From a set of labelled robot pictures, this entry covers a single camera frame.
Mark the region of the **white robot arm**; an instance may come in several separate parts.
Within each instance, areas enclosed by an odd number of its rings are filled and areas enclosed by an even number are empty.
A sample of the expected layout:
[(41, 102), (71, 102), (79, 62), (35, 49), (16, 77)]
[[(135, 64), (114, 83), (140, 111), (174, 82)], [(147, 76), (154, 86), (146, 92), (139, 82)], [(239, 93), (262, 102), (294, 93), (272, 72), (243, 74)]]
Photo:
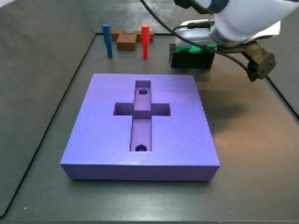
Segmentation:
[(210, 13), (210, 28), (182, 28), (196, 44), (234, 47), (255, 38), (278, 35), (280, 21), (299, 8), (299, 0), (174, 0), (182, 8)]

